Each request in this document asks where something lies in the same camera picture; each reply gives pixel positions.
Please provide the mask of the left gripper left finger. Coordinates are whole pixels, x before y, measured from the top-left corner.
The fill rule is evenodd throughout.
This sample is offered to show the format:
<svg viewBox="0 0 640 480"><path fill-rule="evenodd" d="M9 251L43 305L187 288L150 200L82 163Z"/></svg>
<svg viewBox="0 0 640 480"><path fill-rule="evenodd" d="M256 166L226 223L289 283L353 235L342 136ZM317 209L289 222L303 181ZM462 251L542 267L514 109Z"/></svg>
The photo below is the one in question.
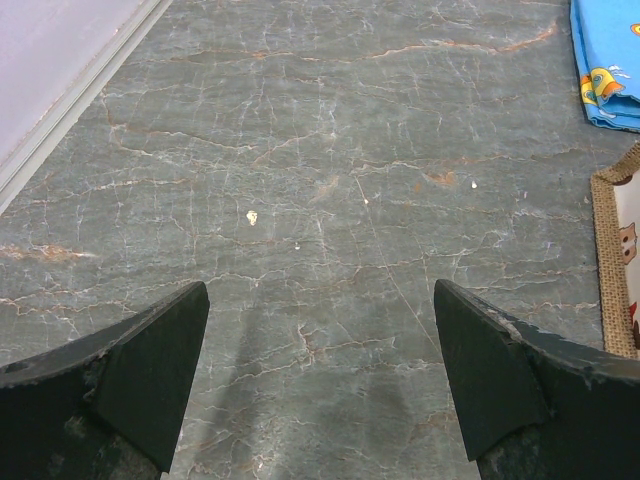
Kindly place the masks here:
<svg viewBox="0 0 640 480"><path fill-rule="evenodd" d="M194 282L1 368L4 479L158 479L171 469L209 315Z"/></svg>

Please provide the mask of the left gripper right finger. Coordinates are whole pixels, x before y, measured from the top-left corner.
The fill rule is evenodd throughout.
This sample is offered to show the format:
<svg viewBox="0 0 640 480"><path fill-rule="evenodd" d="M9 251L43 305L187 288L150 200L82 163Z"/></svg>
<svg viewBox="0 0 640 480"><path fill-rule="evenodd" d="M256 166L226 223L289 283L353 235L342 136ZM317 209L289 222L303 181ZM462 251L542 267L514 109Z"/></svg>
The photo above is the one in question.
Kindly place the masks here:
<svg viewBox="0 0 640 480"><path fill-rule="evenodd" d="M450 280L436 281L434 308L482 478L638 478L638 361L541 330Z"/></svg>

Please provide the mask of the burlap canvas bag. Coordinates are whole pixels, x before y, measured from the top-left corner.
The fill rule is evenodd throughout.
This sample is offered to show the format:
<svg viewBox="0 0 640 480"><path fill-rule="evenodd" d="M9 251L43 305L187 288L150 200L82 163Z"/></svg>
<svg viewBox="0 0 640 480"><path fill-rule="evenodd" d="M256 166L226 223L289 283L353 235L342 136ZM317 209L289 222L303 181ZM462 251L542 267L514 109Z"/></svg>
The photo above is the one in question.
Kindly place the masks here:
<svg viewBox="0 0 640 480"><path fill-rule="evenodd" d="M639 358L639 145L591 177L605 350Z"/></svg>

